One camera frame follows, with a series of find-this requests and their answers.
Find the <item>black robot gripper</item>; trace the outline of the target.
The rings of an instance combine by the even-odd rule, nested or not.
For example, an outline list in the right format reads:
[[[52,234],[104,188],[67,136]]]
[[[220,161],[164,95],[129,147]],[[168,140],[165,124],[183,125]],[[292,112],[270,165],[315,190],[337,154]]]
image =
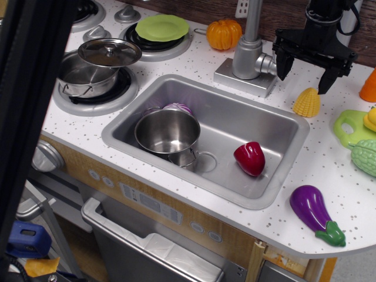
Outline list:
[[[325,70],[318,84],[318,94],[328,92],[338,77],[347,76],[358,53],[337,38],[337,24],[308,19],[303,29],[276,29],[273,43],[277,76],[284,80],[295,59]]]

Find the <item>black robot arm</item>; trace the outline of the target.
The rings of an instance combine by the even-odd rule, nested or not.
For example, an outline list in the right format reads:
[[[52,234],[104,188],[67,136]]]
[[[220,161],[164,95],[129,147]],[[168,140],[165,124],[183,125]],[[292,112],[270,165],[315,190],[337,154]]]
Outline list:
[[[344,32],[340,21],[344,11],[351,10],[357,24],[351,32]],[[284,80],[295,59],[325,69],[318,84],[323,95],[337,78],[348,76],[358,53],[341,43],[337,32],[350,36],[360,26],[355,1],[310,1],[305,10],[304,29],[276,29],[273,51],[276,56],[277,76]]]

